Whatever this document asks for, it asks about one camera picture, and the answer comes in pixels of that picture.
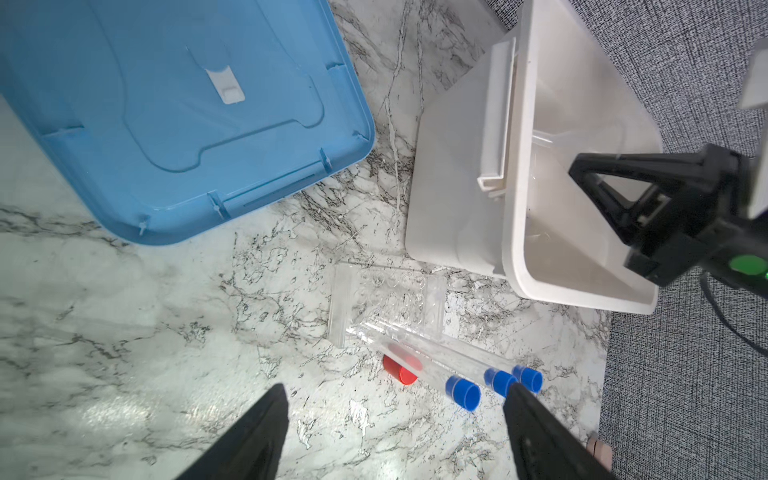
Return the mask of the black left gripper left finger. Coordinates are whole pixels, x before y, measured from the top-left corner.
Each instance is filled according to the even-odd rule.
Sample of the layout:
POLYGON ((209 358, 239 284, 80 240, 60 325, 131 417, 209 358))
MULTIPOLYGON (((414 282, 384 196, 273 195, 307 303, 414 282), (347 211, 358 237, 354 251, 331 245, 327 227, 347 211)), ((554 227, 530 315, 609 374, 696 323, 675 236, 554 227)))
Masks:
POLYGON ((284 385, 273 385, 178 479, 275 479, 288 410, 284 385))

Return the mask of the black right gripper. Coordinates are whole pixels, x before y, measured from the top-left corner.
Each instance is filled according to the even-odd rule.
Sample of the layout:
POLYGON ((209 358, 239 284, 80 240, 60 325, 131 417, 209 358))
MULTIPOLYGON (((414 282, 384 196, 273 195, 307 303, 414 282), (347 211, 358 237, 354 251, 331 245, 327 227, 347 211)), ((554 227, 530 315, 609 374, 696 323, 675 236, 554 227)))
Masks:
POLYGON ((767 215, 748 213, 747 157, 713 144, 686 154, 581 153, 571 179, 630 252, 625 267, 665 287, 694 267, 767 295, 767 215))

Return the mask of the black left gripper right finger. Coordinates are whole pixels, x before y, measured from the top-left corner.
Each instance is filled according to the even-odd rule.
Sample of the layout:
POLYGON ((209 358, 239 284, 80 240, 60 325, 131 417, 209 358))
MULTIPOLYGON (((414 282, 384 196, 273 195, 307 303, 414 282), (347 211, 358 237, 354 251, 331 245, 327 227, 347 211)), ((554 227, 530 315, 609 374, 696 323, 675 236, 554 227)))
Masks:
POLYGON ((503 411, 520 479, 614 477, 523 385, 510 386, 503 411))

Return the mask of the blue capped test tube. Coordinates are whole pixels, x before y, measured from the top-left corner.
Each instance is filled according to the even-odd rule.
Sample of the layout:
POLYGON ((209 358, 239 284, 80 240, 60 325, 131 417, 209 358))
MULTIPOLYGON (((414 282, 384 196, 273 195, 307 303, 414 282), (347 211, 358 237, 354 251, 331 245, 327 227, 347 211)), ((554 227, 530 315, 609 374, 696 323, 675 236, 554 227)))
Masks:
POLYGON ((363 324, 347 328, 346 333, 392 358, 435 390, 443 391, 464 410, 474 412, 478 408, 482 397, 478 385, 452 372, 409 344, 363 324))
POLYGON ((480 384, 505 398, 509 388, 519 384, 512 373, 495 368, 449 348, 429 337, 394 325, 365 323, 371 335, 384 348, 404 362, 404 367, 419 378, 444 386, 446 395, 465 410, 474 411, 480 403, 480 384))
POLYGON ((538 395, 544 384, 543 374, 524 365, 514 365, 479 347, 447 335, 427 336, 423 332, 388 324, 387 328, 398 339, 421 351, 432 360, 443 364, 473 382, 482 382, 496 394, 506 397, 512 384, 520 384, 538 395))

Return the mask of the white plastic storage bin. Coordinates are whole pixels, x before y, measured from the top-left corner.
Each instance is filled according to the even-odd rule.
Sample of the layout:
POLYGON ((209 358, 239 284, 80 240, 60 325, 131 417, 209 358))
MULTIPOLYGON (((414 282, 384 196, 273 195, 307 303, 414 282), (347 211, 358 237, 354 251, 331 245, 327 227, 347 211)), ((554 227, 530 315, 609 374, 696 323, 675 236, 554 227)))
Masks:
POLYGON ((648 315, 658 289, 569 176, 581 153, 657 153, 658 127, 566 1, 516 26, 419 122, 405 247, 537 301, 648 315))

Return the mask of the clear test tube rack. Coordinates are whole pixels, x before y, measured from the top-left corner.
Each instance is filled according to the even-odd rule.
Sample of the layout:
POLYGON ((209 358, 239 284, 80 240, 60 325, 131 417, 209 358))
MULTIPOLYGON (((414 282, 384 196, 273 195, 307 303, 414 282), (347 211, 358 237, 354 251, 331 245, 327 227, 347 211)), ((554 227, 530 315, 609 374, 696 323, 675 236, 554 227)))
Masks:
POLYGON ((384 322, 424 336, 443 333, 447 279, 394 267, 339 263, 331 288, 328 340, 345 346, 363 322, 384 322))

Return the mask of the blue plastic bin lid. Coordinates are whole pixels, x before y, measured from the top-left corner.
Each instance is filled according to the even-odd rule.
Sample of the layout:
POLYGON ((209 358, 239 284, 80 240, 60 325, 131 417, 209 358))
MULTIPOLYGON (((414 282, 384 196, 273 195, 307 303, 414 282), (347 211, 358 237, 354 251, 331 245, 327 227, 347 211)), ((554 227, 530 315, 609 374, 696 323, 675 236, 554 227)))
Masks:
POLYGON ((1 93, 96 220, 184 241, 363 160, 325 1, 5 1, 1 93))

